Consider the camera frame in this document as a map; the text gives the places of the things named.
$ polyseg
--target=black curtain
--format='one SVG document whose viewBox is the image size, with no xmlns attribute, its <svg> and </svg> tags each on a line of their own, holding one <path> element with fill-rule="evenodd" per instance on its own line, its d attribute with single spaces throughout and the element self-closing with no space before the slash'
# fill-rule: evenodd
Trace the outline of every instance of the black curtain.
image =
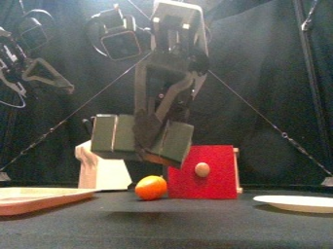
<svg viewBox="0 0 333 249">
<path fill-rule="evenodd" d="M 36 1 L 56 21 L 56 37 L 32 56 L 44 57 L 75 85 L 73 95 L 59 95 L 43 85 L 26 86 L 25 108 L 17 117 L 6 161 L 67 120 L 44 141 L 8 167 L 13 179 L 57 184 L 77 181 L 73 147 L 89 139 L 81 119 L 96 114 L 131 114 L 133 70 L 139 58 L 113 62 L 91 48 L 84 23 L 116 1 Z M 140 27 L 152 1 L 117 1 Z M 305 1 L 305 12 L 310 1 Z M 323 99 L 325 121 L 331 124 L 331 3 L 322 1 L 314 15 L 311 41 Z M 299 142 L 331 170 L 319 140 L 313 95 L 293 1 L 222 1 L 210 25 L 211 72 L 191 105 L 188 123 L 194 144 L 231 144 L 239 148 L 240 182 L 254 184 L 319 184 L 325 174 L 290 145 L 279 131 Z M 331 126 L 326 130 L 331 135 Z M 160 171 L 150 163 L 128 161 L 132 177 Z"/>
</svg>

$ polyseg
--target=black table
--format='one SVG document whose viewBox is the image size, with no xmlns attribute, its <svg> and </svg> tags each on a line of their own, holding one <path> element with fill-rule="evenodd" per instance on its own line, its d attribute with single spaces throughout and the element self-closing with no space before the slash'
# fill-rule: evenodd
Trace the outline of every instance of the black table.
<svg viewBox="0 0 333 249">
<path fill-rule="evenodd" d="M 262 195 L 331 196 L 244 190 L 238 199 L 142 201 L 97 193 L 81 202 L 0 217 L 0 248 L 333 248 L 333 214 L 281 210 Z"/>
</svg>

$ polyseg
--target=cable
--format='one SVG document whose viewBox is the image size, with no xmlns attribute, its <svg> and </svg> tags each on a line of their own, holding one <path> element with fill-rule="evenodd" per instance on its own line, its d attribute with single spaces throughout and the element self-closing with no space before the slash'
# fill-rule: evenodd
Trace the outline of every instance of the cable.
<svg viewBox="0 0 333 249">
<path fill-rule="evenodd" d="M 9 107 L 14 107 L 14 108 L 24 108 L 25 107 L 25 102 L 24 102 L 24 98 L 20 94 L 17 94 L 17 96 L 20 97 L 20 100 L 21 100 L 21 104 L 22 105 L 13 105 L 13 104 L 9 104 L 6 103 L 5 101 L 0 100 L 0 103 L 4 104 L 5 106 L 9 106 Z"/>
</svg>

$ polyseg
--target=plate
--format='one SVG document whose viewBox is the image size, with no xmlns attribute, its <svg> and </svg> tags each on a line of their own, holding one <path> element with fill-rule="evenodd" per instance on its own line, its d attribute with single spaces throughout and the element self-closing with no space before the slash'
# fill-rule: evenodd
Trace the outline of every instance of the plate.
<svg viewBox="0 0 333 249">
<path fill-rule="evenodd" d="M 0 188 L 0 216 L 18 215 L 91 198 L 97 190 Z"/>
<path fill-rule="evenodd" d="M 315 196 L 255 196 L 255 201 L 289 211 L 333 213 L 333 198 Z"/>
</svg>

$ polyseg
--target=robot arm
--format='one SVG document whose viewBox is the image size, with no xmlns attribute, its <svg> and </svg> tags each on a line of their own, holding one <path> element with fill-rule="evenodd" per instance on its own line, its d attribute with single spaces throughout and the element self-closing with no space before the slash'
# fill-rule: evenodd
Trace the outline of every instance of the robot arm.
<svg viewBox="0 0 333 249">
<path fill-rule="evenodd" d="M 179 167 L 191 144 L 188 105 L 208 71 L 200 7 L 158 1 L 151 31 L 152 52 L 135 67 L 133 116 L 96 116 L 91 151 L 101 158 L 132 160 L 135 154 Z"/>
</svg>

